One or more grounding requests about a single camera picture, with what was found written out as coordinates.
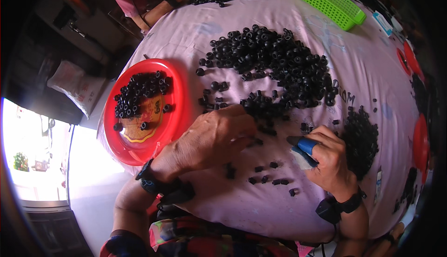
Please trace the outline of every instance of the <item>blue finger guard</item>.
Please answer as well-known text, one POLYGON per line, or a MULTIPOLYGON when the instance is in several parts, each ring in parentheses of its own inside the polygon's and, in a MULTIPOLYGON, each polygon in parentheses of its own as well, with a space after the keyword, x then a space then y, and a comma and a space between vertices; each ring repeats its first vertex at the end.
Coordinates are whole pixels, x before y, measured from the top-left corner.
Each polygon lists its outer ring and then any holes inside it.
POLYGON ((318 142, 309 139, 309 138, 301 138, 298 141, 298 147, 304 151, 305 153, 312 155, 312 148, 317 144, 318 142))
POLYGON ((300 168, 302 170, 315 168, 318 165, 317 161, 315 161, 312 157, 309 156, 309 154, 307 154, 305 151, 303 151, 298 146, 294 145, 291 150, 301 156, 301 157, 295 156, 295 159, 297 160, 297 162, 298 162, 298 164, 299 164, 299 166, 300 166, 300 168))

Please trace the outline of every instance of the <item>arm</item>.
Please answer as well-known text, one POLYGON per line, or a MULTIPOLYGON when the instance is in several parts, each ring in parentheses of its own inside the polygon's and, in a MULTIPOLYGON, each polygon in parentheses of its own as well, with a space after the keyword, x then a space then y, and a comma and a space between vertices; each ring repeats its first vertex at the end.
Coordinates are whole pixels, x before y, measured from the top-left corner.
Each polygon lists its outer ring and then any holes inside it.
MULTIPOLYGON (((394 226, 393 230, 390 232, 390 235, 397 242, 400 235, 404 232, 404 224, 399 222, 396 226, 394 226)), ((376 248, 372 249, 369 257, 383 257, 385 254, 389 253, 389 249, 393 246, 389 240, 382 240, 376 248)))
MULTIPOLYGON (((176 0, 176 1, 182 3, 185 0, 176 0)), ((169 3, 167 3, 166 1, 162 1, 155 8, 142 15, 143 19, 146 22, 144 22, 139 15, 132 17, 132 20, 136 23, 136 25, 138 25, 139 28, 141 28, 144 31, 148 31, 150 29, 148 25, 150 25, 151 27, 154 26, 154 24, 161 17, 163 17, 165 14, 169 13, 173 9, 174 8, 171 5, 169 5, 169 3)))
MULTIPOLYGON (((151 172, 159 181, 172 182, 186 172, 223 165, 242 151, 255 133, 253 117, 241 105, 200 115, 179 139, 163 148, 153 160, 151 172)), ((146 209, 155 197, 132 178, 116 198, 112 231, 135 233, 147 243, 150 221, 146 209)))
MULTIPOLYGON (((343 203, 357 193, 357 178, 346 165, 345 143, 326 126, 320 126, 306 137, 317 141, 312 150, 320 164, 305 170, 308 179, 332 193, 337 202, 343 203)), ((334 256, 361 256, 368 238, 369 218, 365 205, 351 213, 341 213, 340 234, 334 256)))

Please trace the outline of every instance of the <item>green plastic basket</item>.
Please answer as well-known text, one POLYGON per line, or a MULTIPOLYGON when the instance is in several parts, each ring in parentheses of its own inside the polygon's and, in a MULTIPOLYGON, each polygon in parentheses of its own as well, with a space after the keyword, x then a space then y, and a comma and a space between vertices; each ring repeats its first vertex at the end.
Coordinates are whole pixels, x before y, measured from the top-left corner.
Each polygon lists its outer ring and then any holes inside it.
POLYGON ((348 31, 356 24, 361 25, 366 19, 365 13, 350 0, 304 1, 320 10, 345 31, 348 31))

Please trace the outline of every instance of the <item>potted plant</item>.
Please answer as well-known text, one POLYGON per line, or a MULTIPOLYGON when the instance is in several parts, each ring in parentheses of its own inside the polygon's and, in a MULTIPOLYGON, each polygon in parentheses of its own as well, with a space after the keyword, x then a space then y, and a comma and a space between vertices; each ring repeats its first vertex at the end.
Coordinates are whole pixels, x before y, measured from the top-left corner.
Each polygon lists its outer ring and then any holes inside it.
POLYGON ((29 172, 28 158, 23 153, 14 155, 14 169, 24 172, 29 172))

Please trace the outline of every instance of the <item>white bag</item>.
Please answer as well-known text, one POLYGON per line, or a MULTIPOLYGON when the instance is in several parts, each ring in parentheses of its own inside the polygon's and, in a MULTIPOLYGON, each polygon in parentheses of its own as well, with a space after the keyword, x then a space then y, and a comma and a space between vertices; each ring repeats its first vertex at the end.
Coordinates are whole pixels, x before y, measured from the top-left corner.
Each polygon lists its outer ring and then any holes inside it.
POLYGON ((64 93, 89 119, 104 82, 105 78, 89 76, 81 67, 63 60, 47 86, 64 93))

